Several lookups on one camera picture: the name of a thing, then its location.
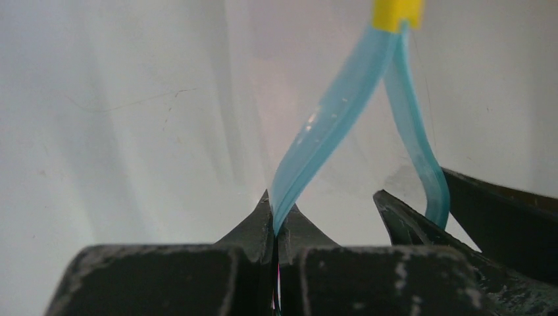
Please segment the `yellow clip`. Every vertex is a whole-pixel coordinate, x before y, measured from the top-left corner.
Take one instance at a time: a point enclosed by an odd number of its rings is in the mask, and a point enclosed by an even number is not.
[[[422,0],[375,0],[372,26],[399,33],[401,22],[408,20],[412,28],[420,28],[423,8]]]

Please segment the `yellow cap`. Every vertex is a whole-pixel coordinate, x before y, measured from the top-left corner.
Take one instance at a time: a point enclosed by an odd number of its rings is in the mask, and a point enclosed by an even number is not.
[[[401,22],[408,20],[412,28],[420,28],[423,8],[422,0],[374,0],[372,26],[399,33]]]

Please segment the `black plastic part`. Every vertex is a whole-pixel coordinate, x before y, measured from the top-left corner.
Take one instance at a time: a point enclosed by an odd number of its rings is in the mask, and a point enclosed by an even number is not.
[[[558,307],[558,288],[524,276],[470,249],[421,214],[380,191],[374,201],[394,245],[450,246],[474,267],[482,291],[499,315],[549,315]]]
[[[215,245],[86,248],[46,315],[271,315],[271,224],[265,194]]]
[[[296,208],[278,244],[283,315],[494,315],[451,248],[342,248]]]
[[[444,173],[451,214],[486,257],[558,285],[558,200]]]

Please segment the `scratch mark on surface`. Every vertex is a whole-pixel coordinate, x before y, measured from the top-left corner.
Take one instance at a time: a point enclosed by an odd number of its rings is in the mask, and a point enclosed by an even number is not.
[[[430,89],[428,88],[428,79],[426,79],[426,74],[424,74],[424,67],[422,65],[422,59],[420,58],[419,46],[417,45],[417,39],[415,35],[412,34],[413,43],[415,44],[415,50],[417,51],[417,59],[420,65],[420,69],[423,72],[424,84],[426,85],[426,96],[428,98],[428,111],[430,112],[430,127],[432,129],[432,141],[434,142],[434,155],[436,155],[436,131],[434,130],[434,117],[432,116],[432,102],[430,100]]]
[[[89,112],[89,113],[108,113],[108,112],[112,112],[112,111],[115,111],[115,110],[123,109],[125,107],[131,107],[133,105],[138,105],[140,103],[143,103],[143,102],[146,102],[146,101],[151,101],[153,99],[157,99],[157,98],[164,97],[164,96],[171,95],[171,94],[174,94],[174,97],[177,97],[180,92],[192,91],[192,90],[196,90],[196,89],[197,88],[180,90],[178,92],[166,92],[166,93],[154,95],[153,97],[148,97],[146,99],[141,99],[139,101],[127,103],[127,104],[121,105],[119,107],[113,107],[113,108],[110,108],[110,109],[88,109],[87,107],[81,106],[78,102],[76,102],[71,97],[67,96],[66,94],[64,94],[64,97],[67,98],[70,102],[72,102],[77,108],[79,108],[79,109],[81,109],[85,112]]]

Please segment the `glossy white background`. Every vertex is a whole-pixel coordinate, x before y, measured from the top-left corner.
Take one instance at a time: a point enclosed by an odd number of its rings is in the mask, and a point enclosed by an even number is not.
[[[369,9],[2,1],[0,315],[40,315],[86,245],[214,242],[238,224]],[[552,0],[427,1],[411,63],[444,167],[558,196],[556,16]],[[383,87],[298,204],[341,244],[388,244],[381,188],[424,208]]]

